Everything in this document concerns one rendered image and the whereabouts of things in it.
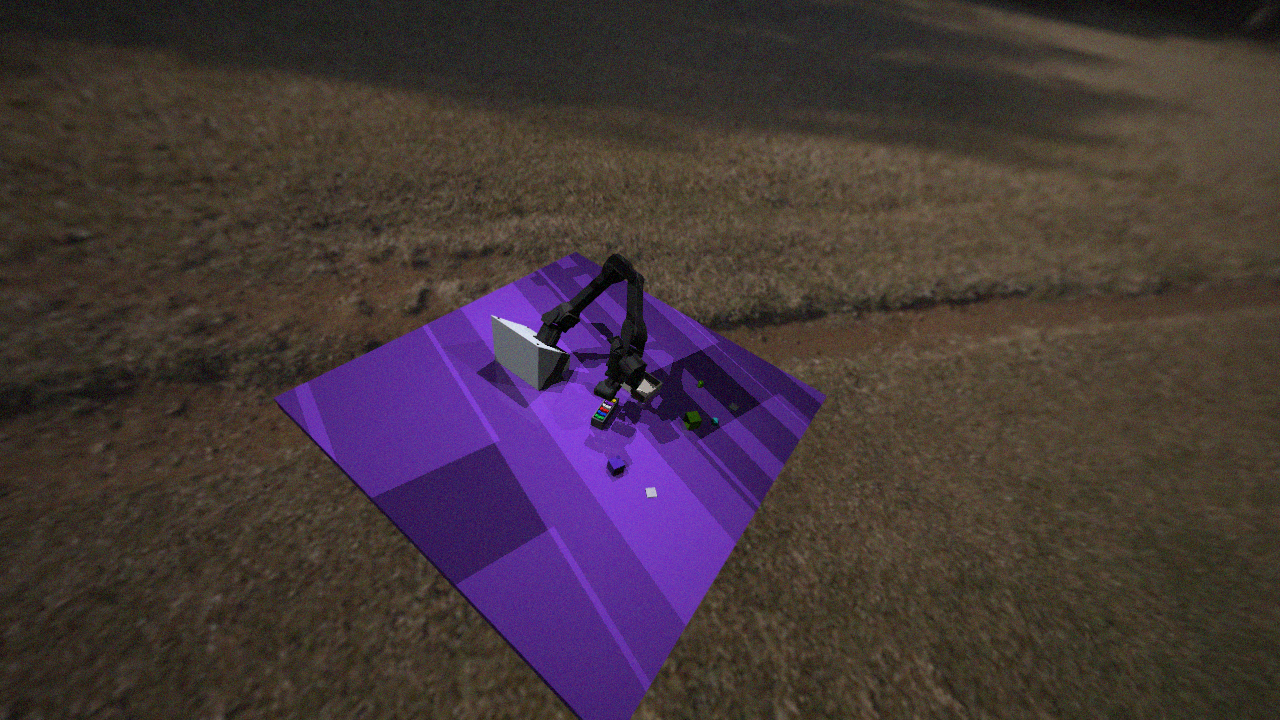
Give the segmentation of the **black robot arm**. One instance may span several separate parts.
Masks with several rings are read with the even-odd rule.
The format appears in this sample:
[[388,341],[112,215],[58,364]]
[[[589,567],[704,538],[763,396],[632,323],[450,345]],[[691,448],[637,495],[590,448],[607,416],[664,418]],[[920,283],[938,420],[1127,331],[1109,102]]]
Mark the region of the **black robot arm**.
[[532,334],[532,337],[556,348],[561,333],[566,333],[580,322],[579,316],[582,309],[588,307],[611,284],[625,279],[627,279],[627,315],[622,324],[621,338],[617,334],[608,340],[611,343],[609,361],[623,372],[620,377],[620,384],[626,383],[632,389],[637,389],[646,372],[646,363],[641,359],[648,338],[646,325],[643,320],[644,277],[635,272],[632,264],[620,254],[611,255],[604,263],[602,273],[571,301],[559,304],[549,313],[543,314],[541,322],[544,323],[538,334]]

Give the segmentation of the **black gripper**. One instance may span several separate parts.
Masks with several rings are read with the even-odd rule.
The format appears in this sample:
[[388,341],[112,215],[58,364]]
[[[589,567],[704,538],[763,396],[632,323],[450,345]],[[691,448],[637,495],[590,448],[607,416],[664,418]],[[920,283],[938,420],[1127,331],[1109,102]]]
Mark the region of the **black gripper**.
[[612,401],[614,398],[616,393],[622,387],[622,386],[620,386],[620,382],[621,382],[620,377],[621,377],[621,374],[623,372],[621,372],[620,366],[613,365],[609,360],[608,360],[608,363],[605,363],[605,366],[608,366],[608,369],[605,372],[605,375],[608,375],[608,378],[604,379],[604,380],[600,380],[596,384],[596,387],[594,388],[594,395],[596,395],[596,396],[599,396],[602,398],[605,398],[608,401]]

